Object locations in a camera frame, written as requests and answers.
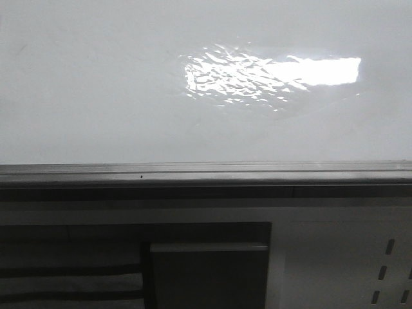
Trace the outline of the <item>grey metal whiteboard tray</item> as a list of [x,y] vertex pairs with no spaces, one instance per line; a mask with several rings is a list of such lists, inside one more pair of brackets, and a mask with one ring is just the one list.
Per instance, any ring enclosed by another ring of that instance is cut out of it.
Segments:
[[409,196],[408,160],[1,166],[3,201]]

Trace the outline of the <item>white perforated metal panel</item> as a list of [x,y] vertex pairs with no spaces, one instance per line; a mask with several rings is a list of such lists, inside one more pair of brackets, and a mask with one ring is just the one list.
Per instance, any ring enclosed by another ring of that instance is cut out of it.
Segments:
[[411,210],[283,209],[273,220],[267,308],[410,308]]

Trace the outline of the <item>white whiteboard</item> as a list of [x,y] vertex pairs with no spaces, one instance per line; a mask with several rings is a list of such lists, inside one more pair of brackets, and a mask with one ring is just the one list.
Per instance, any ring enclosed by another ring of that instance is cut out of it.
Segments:
[[1,2],[2,164],[410,159],[410,1]]

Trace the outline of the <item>dark slatted frame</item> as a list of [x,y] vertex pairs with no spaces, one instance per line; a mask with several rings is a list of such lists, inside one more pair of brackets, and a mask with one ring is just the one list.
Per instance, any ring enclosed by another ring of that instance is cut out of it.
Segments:
[[3,227],[2,308],[158,308],[151,245],[264,243],[266,223]]

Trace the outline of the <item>dark grey cabinet panel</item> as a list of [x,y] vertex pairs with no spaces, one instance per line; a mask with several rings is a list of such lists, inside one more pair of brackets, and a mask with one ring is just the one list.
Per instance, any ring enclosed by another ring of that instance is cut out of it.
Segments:
[[158,308],[264,308],[264,243],[151,245]]

